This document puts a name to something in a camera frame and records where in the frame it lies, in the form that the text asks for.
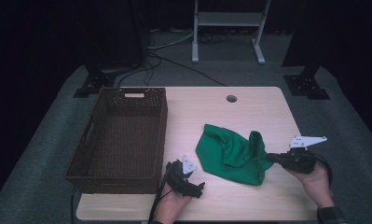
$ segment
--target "black cable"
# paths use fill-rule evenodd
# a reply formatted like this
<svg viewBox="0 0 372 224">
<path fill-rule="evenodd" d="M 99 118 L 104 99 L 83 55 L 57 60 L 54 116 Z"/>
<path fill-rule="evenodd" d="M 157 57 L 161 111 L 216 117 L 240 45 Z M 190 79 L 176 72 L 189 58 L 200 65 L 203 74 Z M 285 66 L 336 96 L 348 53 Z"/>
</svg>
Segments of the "black cable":
<svg viewBox="0 0 372 224">
<path fill-rule="evenodd" d="M 133 71 L 133 72 L 127 74 L 126 76 L 124 76 L 122 79 L 119 80 L 119 82 L 118 82 L 118 84 L 117 84 L 117 87 L 118 87 L 118 88 L 121 87 L 121 82 L 122 82 L 125 78 L 130 77 L 131 75 L 136 74 L 136 73 L 140 73 L 140 72 L 144 72 L 144 71 L 148 71 L 148 70 L 151 70 L 151 71 L 152 71 L 154 68 L 158 67 L 158 66 L 161 64 L 161 62 L 162 62 L 162 60 L 159 59 L 159 61 L 158 61 L 158 63 L 157 63 L 156 65 L 152 65 L 152 64 L 150 63 L 150 65 L 152 65 L 152 66 L 149 67 L 149 68 L 145 68 L 145 69 L 142 69 L 142 70 L 136 70 L 136 71 Z"/>
<path fill-rule="evenodd" d="M 148 46 L 154 46 L 154 45 L 156 45 L 156 38 L 153 35 L 151 35 L 150 36 L 150 44 Z"/>
<path fill-rule="evenodd" d="M 175 35 L 189 35 L 192 30 L 184 30 L 184 31 L 175 31 L 175 30 L 167 30 L 167 31 L 162 31 L 165 33 L 170 33 L 170 34 L 175 34 Z"/>
<path fill-rule="evenodd" d="M 171 193 L 173 191 L 173 189 L 169 190 L 169 192 L 167 192 L 166 194 L 164 194 L 162 197 L 159 198 L 159 200 L 161 201 L 166 195 L 168 195 L 169 193 Z"/>
<path fill-rule="evenodd" d="M 119 77 L 119 76 L 127 74 L 131 71 L 135 71 L 136 69 L 137 68 L 132 67 L 132 68 L 124 69 L 124 70 L 121 70 L 121 71 L 115 71 L 115 72 L 104 73 L 104 74 L 108 77 Z"/>
<path fill-rule="evenodd" d="M 200 72 L 200 71 L 198 71 L 198 70 L 196 70 L 196 69 L 190 68 L 190 67 L 185 66 L 185 65 L 182 65 L 182 64 L 180 64 L 180 63 L 176 63 L 176 62 L 174 62 L 174 61 L 172 61 L 172 60 L 169 60 L 169 59 L 163 58 L 163 57 L 161 57 L 161 56 L 159 56 L 159 55 L 157 55 L 157 54 L 154 54 L 154 53 L 149 53 L 149 56 L 150 56 L 150 57 L 160 58 L 161 60 L 165 60 L 165 61 L 167 61 L 167 62 L 169 62 L 169 63 L 174 63 L 174 64 L 176 64 L 176 65 L 182 66 L 182 67 L 184 67 L 184 68 L 186 68 L 186 69 L 189 69 L 189 70 L 194 71 L 194 72 L 196 72 L 196 73 L 198 73 L 198 74 L 200 74 L 200 75 L 203 75 L 204 77 L 209 78 L 211 81 L 213 81 L 213 82 L 215 82 L 215 83 L 217 83 L 217 84 L 219 84 L 219 85 L 221 85 L 221 86 L 226 86 L 226 84 L 224 84 L 224 83 L 222 83 L 222 82 L 220 82 L 220 81 L 217 81 L 217 80 L 215 80 L 214 78 L 209 77 L 208 75 L 206 75 L 206 74 L 204 74 L 204 73 L 202 73 L 202 72 Z"/>
<path fill-rule="evenodd" d="M 72 194 L 70 196 L 70 223 L 75 223 L 75 216 L 73 215 L 73 201 L 75 200 L 76 188 L 73 187 Z"/>
<path fill-rule="evenodd" d="M 145 85 L 146 86 L 148 86 L 150 84 L 150 80 L 154 76 L 154 66 L 153 66 L 153 64 L 151 62 L 148 62 L 148 63 L 150 64 L 151 76 L 146 81 L 146 78 L 148 77 L 148 70 L 147 70 L 147 74 L 145 75 Z"/>
<path fill-rule="evenodd" d="M 223 34 L 223 36 L 224 36 L 224 39 L 221 38 L 219 35 L 214 35 L 212 33 L 202 34 L 200 35 L 198 42 L 203 45 L 216 45 L 216 44 L 220 44 L 222 42 L 228 41 L 228 35 Z"/>
<path fill-rule="evenodd" d="M 156 195 L 156 199 L 153 202 L 153 206 L 151 206 L 150 216 L 148 217 L 147 224 L 150 224 L 151 221 L 153 220 L 154 213 L 156 212 L 157 205 L 158 205 L 159 201 L 163 198 L 163 197 L 161 197 L 161 194 L 162 194 L 163 188 L 165 187 L 166 179 L 168 178 L 168 173 L 170 172 L 171 169 L 172 169 L 172 164 L 166 169 L 165 175 L 163 176 L 162 181 L 160 182 L 158 192 L 157 192 L 157 195 Z"/>
<path fill-rule="evenodd" d="M 178 44 L 180 44 L 180 43 L 182 43 L 182 42 L 185 42 L 186 40 L 192 38 L 192 37 L 193 37 L 193 34 L 194 34 L 194 32 L 191 31 L 191 32 L 188 33 L 188 34 L 183 35 L 182 38 L 177 39 L 177 40 L 174 40 L 173 42 L 171 42 L 171 43 L 169 43 L 169 44 L 165 44 L 165 45 L 158 46 L 158 47 L 150 46 L 150 47 L 148 47 L 147 49 L 148 49 L 148 51 L 150 51 L 150 52 L 156 52 L 156 51 L 159 50 L 159 49 L 165 49 L 165 48 L 170 47 L 170 46 L 173 46 L 173 45 L 178 45 Z"/>
</svg>

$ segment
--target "black stand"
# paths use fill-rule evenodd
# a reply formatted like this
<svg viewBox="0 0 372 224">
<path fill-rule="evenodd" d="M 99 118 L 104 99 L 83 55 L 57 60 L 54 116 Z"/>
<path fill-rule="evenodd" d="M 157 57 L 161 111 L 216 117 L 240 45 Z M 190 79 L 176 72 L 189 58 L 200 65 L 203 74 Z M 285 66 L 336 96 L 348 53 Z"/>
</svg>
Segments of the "black stand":
<svg viewBox="0 0 372 224">
<path fill-rule="evenodd" d="M 78 88 L 73 98 L 87 98 L 90 94 L 98 94 L 102 87 L 113 87 L 116 76 L 108 76 L 97 65 L 85 65 L 89 75 L 83 86 Z"/>
<path fill-rule="evenodd" d="M 300 75 L 284 75 L 284 80 L 293 96 L 308 96 L 310 100 L 329 100 L 327 92 L 320 88 L 314 76 L 320 65 L 309 63 Z"/>
</svg>

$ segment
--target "gray carpet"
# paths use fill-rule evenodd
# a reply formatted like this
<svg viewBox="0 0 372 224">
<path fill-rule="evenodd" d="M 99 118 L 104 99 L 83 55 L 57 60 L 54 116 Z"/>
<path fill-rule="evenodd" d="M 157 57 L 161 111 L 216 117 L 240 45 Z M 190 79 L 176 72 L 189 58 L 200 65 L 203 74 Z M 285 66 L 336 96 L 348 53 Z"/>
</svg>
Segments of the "gray carpet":
<svg viewBox="0 0 372 224">
<path fill-rule="evenodd" d="M 179 37 L 153 34 L 155 46 Z M 312 101 L 292 96 L 282 75 L 299 74 L 302 67 L 281 67 L 290 35 L 263 35 L 261 48 L 267 61 L 265 65 L 257 63 L 250 35 L 221 38 L 227 41 L 200 45 L 197 64 L 191 62 L 190 42 L 155 53 L 227 86 L 281 88 L 301 133 L 328 138 L 326 143 L 310 150 L 330 162 L 334 173 L 332 190 L 345 217 L 350 223 L 372 223 L 372 134 L 342 93 L 337 80 L 323 68 L 316 75 L 331 100 Z M 148 61 L 153 65 L 158 63 L 157 58 L 149 57 Z M 62 177 L 96 99 L 96 95 L 73 98 L 86 76 L 81 66 L 63 84 L 0 193 L 0 223 L 70 223 L 72 186 Z M 122 86 L 144 86 L 145 83 L 149 86 L 219 85 L 202 74 L 165 60 L 153 70 L 136 73 L 121 82 Z M 78 200 L 79 193 L 76 193 L 75 209 Z M 75 218 L 75 223 L 85 222 Z"/>
</svg>

